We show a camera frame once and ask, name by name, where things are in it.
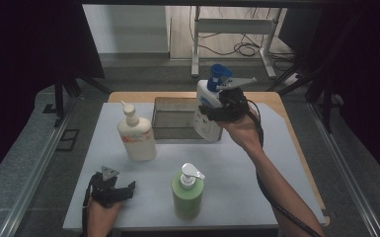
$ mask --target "wall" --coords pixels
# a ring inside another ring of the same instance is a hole
[[[98,53],[169,52],[168,7],[83,5],[83,8]]]

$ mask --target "green soap bottle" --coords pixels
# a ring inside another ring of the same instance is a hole
[[[203,190],[204,176],[193,164],[186,163],[172,180],[174,206],[178,217],[191,219],[198,215]]]

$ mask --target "white table surface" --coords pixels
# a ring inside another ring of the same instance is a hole
[[[139,116],[152,119],[153,103],[136,103]],[[257,104],[265,132],[264,150],[276,168],[306,201],[320,223],[326,223],[300,162],[284,119],[266,104]],[[122,104],[105,103],[66,218],[65,229],[82,228],[82,202],[89,180],[101,166],[119,171],[117,188],[136,181],[134,197],[124,202],[114,227],[121,230],[177,230],[276,227],[268,201],[258,186],[255,167],[227,131],[217,142],[157,140],[157,156],[134,162],[127,157],[116,130],[124,119]],[[190,162],[205,175],[199,215],[182,220],[175,215],[171,181]]]

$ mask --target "gray floor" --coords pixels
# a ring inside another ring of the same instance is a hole
[[[170,61],[159,58],[127,60],[125,67],[106,66],[107,80],[99,80],[116,91],[193,91],[196,79],[190,77],[189,61]],[[208,76],[211,61],[204,61],[200,67],[200,78]],[[250,91],[263,91],[272,82],[266,78],[264,69],[257,62],[224,61],[238,77],[259,78],[259,83]],[[16,236],[77,236],[78,233],[61,228],[64,215],[76,186],[95,124],[108,95],[79,81],[82,98],[74,100],[66,129],[78,129],[78,139],[70,152],[55,151],[38,189],[29,204]],[[345,185],[340,171],[326,145],[321,131],[303,99],[305,88],[298,89],[285,97],[283,103],[299,142],[311,168],[318,189],[331,217],[325,227],[329,236],[371,236],[361,217],[354,199]],[[36,109],[19,140],[0,167],[0,229],[7,214],[13,208],[20,189],[39,157],[46,140],[54,131],[54,115],[44,115],[46,104],[53,104],[52,88],[40,92]],[[380,167],[373,157],[350,132],[339,115],[339,109],[332,110],[333,136],[342,151],[350,170],[380,221]],[[59,142],[59,148],[70,144]],[[258,236],[260,230],[234,230],[217,232],[145,232],[122,233],[123,236]]]

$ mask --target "bottle label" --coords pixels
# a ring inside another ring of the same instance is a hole
[[[131,135],[123,135],[121,137],[122,142],[124,143],[134,143],[134,142],[142,142],[153,139],[153,129],[150,128],[148,131],[140,133],[140,134],[131,134]]]

